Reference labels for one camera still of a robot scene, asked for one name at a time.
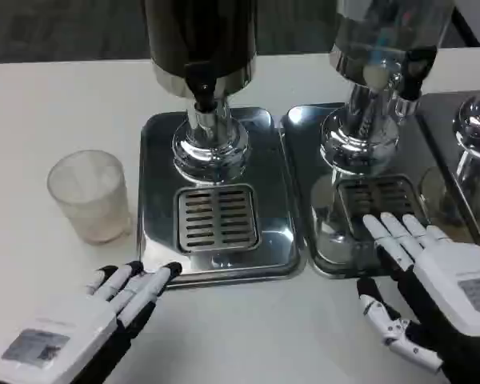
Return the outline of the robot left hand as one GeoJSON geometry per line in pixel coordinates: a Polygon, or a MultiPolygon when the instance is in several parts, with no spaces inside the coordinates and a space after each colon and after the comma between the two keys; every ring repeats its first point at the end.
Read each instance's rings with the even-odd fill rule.
{"type": "Polygon", "coordinates": [[[96,270],[0,352],[0,383],[103,383],[181,272],[180,263],[169,262],[147,273],[140,261],[96,270]]]}

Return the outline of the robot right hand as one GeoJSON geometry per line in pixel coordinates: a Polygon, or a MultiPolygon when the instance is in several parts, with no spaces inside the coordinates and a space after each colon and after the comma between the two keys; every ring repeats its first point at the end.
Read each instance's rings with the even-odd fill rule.
{"type": "Polygon", "coordinates": [[[480,383],[480,246],[456,242],[411,214],[366,214],[362,221],[415,316],[404,318],[375,280],[360,278],[363,316],[382,344],[451,383],[480,383]]]}

